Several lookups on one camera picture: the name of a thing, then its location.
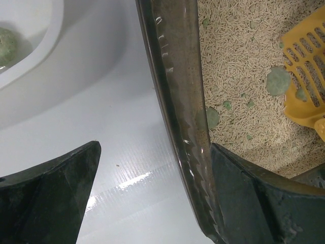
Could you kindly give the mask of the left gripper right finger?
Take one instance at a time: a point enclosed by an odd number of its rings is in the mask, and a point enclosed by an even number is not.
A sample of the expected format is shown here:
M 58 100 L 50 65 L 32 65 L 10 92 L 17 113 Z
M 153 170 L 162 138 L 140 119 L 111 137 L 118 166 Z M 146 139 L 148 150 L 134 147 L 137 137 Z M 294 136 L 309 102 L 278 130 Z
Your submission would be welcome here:
M 210 147 L 225 243 L 324 243 L 324 165 L 291 179 Z

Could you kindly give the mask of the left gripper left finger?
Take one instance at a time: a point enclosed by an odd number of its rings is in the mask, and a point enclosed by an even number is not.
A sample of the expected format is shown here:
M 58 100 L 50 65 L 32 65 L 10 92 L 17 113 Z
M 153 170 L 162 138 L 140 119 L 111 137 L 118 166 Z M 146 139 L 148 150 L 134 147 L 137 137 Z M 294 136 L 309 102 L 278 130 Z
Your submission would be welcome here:
M 90 141 L 1 177 L 1 243 L 76 243 L 100 156 Z

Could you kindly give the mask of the dark brown litter box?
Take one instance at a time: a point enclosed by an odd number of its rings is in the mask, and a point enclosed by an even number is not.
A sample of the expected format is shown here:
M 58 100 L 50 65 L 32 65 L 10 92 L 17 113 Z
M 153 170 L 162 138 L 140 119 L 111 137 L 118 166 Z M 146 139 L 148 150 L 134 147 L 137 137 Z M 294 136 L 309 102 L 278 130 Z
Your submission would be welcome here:
M 205 112 L 196 1 L 137 1 L 149 66 L 160 109 L 187 196 L 202 232 L 225 243 L 217 231 Z

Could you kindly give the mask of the yellow litter scoop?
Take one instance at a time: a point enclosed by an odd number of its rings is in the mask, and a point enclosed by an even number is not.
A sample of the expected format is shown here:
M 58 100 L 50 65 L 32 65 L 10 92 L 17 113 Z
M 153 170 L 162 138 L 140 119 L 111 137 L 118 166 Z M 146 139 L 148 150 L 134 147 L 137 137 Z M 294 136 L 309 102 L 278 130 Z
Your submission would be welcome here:
M 292 74 L 285 93 L 284 114 L 293 122 L 314 129 L 324 140 L 324 7 L 317 9 L 281 41 Z

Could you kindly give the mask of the white plastic bin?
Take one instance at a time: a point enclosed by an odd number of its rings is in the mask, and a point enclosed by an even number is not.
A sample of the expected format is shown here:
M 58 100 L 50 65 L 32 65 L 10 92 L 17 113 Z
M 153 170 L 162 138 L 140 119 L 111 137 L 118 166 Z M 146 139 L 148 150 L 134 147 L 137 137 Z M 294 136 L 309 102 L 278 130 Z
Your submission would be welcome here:
M 1 89 L 41 64 L 58 40 L 64 1 L 1 1 L 1 27 L 18 41 L 15 58 L 1 65 Z

